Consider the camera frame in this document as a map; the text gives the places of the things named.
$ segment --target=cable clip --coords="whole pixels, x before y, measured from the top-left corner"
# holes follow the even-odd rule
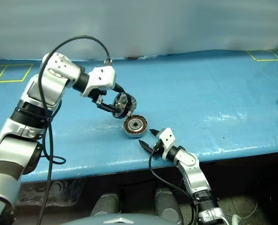
[[[53,119],[54,119],[53,117],[47,117],[47,118],[46,118],[46,121],[47,121],[48,123],[51,123],[51,122],[53,121]]]
[[[106,59],[104,62],[105,66],[111,66],[112,65],[112,60],[111,59]]]
[[[197,201],[194,200],[194,201],[192,201],[192,203],[190,204],[190,206],[191,206],[191,207],[192,207],[192,206],[195,207],[197,204],[198,204]]]

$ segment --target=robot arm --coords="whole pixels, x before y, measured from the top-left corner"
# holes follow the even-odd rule
[[[38,75],[30,79],[13,114],[0,131],[0,216],[8,218],[9,224],[12,223],[10,215],[16,204],[21,175],[32,172],[37,166],[42,151],[38,140],[42,138],[52,113],[58,108],[65,87],[72,87],[83,97],[92,98],[98,108],[121,117],[122,113],[127,114],[125,110],[135,110],[134,107],[125,109],[118,105],[107,105],[102,100],[107,90],[130,96],[124,93],[115,80],[115,70],[110,62],[86,74],[84,68],[72,63],[66,56],[53,54],[42,76],[42,88],[48,108],[46,117],[39,93]]]
[[[211,187],[199,167],[199,160],[194,153],[187,152],[182,146],[175,146],[175,136],[170,128],[161,131],[150,129],[160,140],[154,149],[147,143],[139,141],[141,146],[150,154],[162,154],[163,159],[169,159],[179,169],[188,194],[198,205],[198,224],[217,225],[229,224],[223,210],[218,206],[217,199],[213,196]]]

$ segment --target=yellow tape line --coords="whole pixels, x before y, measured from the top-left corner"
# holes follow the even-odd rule
[[[0,65],[0,67],[10,67],[10,66],[30,66],[33,65],[33,63],[24,63],[24,64],[6,64],[6,65]]]
[[[8,66],[5,66],[5,68],[3,68],[3,70],[0,72],[0,77],[3,75],[3,73],[5,72],[5,70],[7,69]]]
[[[250,51],[246,51],[255,61],[257,61],[257,62],[269,62],[269,61],[278,61],[278,55],[275,53],[275,52],[273,52],[272,50],[269,50],[272,54],[274,54],[276,57],[277,57],[277,59],[271,59],[271,60],[257,60],[251,53],[250,53]]]
[[[272,52],[273,55],[275,55],[275,56],[278,58],[278,55],[276,55],[276,54],[274,53],[274,51],[270,50],[270,52]]]
[[[28,70],[25,72],[23,78],[21,80],[5,80],[5,81],[0,81],[0,83],[13,83],[13,82],[23,82],[27,75],[29,74],[29,72],[31,71],[31,69],[33,68],[34,64],[33,63],[27,63],[27,64],[7,64],[7,65],[0,65],[0,67],[4,67],[4,69],[0,72],[0,78],[2,77],[2,75],[4,74],[5,70],[8,67],[11,66],[30,66],[28,68]]]
[[[248,55],[250,55],[255,61],[257,61],[257,59],[249,52],[249,51],[246,51],[248,53]]]

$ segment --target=white wall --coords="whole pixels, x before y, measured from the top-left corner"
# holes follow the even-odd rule
[[[0,0],[0,58],[40,59],[87,34],[113,58],[211,49],[278,48],[278,0]],[[65,48],[103,59],[90,41]]]

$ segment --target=table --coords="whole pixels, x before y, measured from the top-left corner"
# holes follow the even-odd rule
[[[101,62],[79,62],[90,71]],[[0,60],[0,129],[14,110],[38,61]],[[115,60],[117,82],[137,99],[136,114],[149,128],[170,127],[176,143],[201,162],[278,152],[278,50],[206,51],[145,60]],[[112,103],[116,93],[104,98]],[[67,89],[53,121],[52,179],[78,178],[148,168],[148,153],[127,137],[123,120],[96,108],[89,98]],[[142,140],[153,145],[146,133]],[[155,167],[171,165],[156,159]],[[47,177],[42,158],[23,182]]]

